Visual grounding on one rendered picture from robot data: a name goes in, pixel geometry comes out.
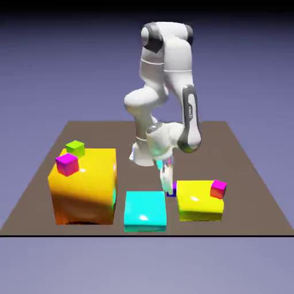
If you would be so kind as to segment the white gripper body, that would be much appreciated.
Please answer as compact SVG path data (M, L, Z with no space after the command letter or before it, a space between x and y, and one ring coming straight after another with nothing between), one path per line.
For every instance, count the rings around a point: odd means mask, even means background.
M163 165L160 170L160 180L163 191L173 194L173 166Z

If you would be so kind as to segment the small red cube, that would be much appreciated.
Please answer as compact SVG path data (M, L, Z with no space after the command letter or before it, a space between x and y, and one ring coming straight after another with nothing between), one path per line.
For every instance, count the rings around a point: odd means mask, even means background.
M227 183L214 180L210 188L210 196L217 199L223 199L226 192Z

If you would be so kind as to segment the small green cube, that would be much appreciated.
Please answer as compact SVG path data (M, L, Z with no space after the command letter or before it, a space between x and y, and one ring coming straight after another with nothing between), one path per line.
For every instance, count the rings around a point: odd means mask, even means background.
M65 145L67 153L70 153L78 158L85 155L85 144L83 142L74 140Z

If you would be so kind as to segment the small magenta cube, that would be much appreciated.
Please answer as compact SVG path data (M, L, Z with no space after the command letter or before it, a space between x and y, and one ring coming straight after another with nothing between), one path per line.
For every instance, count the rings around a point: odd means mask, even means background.
M55 161L58 172L66 177L79 171L78 158L70 153L56 157Z

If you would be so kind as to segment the large cyan box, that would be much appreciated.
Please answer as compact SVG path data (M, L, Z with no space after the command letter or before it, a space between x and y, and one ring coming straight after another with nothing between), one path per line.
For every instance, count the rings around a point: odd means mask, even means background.
M164 232L166 228L167 212L163 191L126 192L125 232Z

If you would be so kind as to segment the large yellow box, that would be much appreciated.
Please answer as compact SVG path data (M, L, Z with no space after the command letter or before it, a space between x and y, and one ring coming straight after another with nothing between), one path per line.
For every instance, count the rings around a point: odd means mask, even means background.
M213 180L178 180L176 182L179 221L221 221L224 201L210 195L213 182Z

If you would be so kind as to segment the large orange box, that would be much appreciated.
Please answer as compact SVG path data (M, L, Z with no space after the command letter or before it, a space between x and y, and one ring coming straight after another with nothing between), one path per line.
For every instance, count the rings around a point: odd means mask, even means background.
M87 148L78 159L79 170L60 173L55 164L48 176L58 225L111 225L117 193L117 161L113 148Z

